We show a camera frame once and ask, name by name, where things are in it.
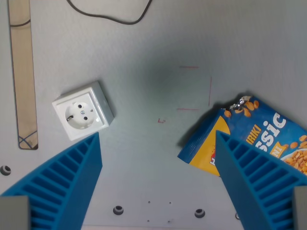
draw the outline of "socket holes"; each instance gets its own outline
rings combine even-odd
[[[7,165],[3,165],[0,167],[0,173],[4,176],[8,176],[11,174],[11,169]]]
[[[91,110],[94,110],[91,104],[76,102],[66,108],[65,117],[72,128],[85,129],[97,118],[95,113],[90,112]]]
[[[197,209],[194,213],[196,218],[203,218],[205,216],[205,211],[201,208]]]
[[[114,213],[115,215],[120,216],[121,214],[124,213],[124,209],[123,209],[122,206],[115,206],[115,207],[113,208],[113,213]]]

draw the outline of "gray metal surface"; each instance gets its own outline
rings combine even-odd
[[[88,12],[132,21],[147,4],[74,2]],[[239,92],[254,92],[304,125],[306,7],[304,0],[154,0],[139,24],[124,26],[83,16],[64,0],[32,0],[39,149],[15,147],[10,54],[1,41],[6,54],[0,54],[0,92],[9,101],[8,117],[1,120],[0,162],[12,173],[0,177],[0,190],[73,143],[51,102],[98,80],[115,120],[100,132],[104,166],[84,224],[242,229],[221,179],[177,154],[201,116]],[[113,214],[116,205],[123,215]],[[198,208],[204,218],[195,218]]]
[[[307,212],[307,186],[297,186],[293,190],[293,219],[294,229],[304,230],[307,226],[306,212]]]
[[[0,229],[31,229],[30,203],[27,196],[1,196],[0,207]]]

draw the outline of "red marking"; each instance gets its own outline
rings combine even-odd
[[[208,106],[210,106],[211,84],[212,84],[212,76],[210,77],[210,89],[209,89],[209,103],[208,103]]]
[[[183,69],[198,69],[199,66],[179,66],[179,68],[183,68]]]
[[[199,109],[187,109],[187,108],[178,108],[177,110],[191,110],[191,111],[199,111]]]
[[[165,120],[163,120],[163,121],[160,121],[160,119],[158,120],[158,123],[164,123],[165,122]]]

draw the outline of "white power socket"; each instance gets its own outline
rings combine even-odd
[[[60,96],[52,105],[70,140],[109,127],[114,119],[97,81]]]

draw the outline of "peanut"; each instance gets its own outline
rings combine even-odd
[[[297,161],[297,163],[299,163],[299,164],[302,163],[302,162],[303,162],[303,158],[299,158],[298,161]]]
[[[292,153],[292,157],[295,157],[299,151],[295,151]]]
[[[307,140],[307,135],[303,135],[299,138],[300,141],[305,141]]]
[[[299,146],[305,146],[307,145],[307,141],[302,142]]]
[[[293,158],[292,157],[288,157],[285,161],[286,161],[286,163],[291,164],[293,162]]]
[[[295,149],[298,146],[297,142],[292,142],[290,148]]]
[[[254,101],[254,107],[255,107],[255,109],[258,109],[258,107],[259,107],[259,102],[258,101]]]
[[[305,166],[305,164],[306,164],[305,162],[302,162],[302,163],[299,164],[299,167],[303,168]]]
[[[251,114],[250,114],[249,110],[247,108],[243,108],[243,109],[244,109],[244,115],[246,117],[251,117]]]
[[[245,105],[247,106],[249,110],[254,111],[255,107],[252,102],[246,102]]]
[[[225,110],[224,114],[226,117],[231,117],[231,112],[229,112],[228,110]]]

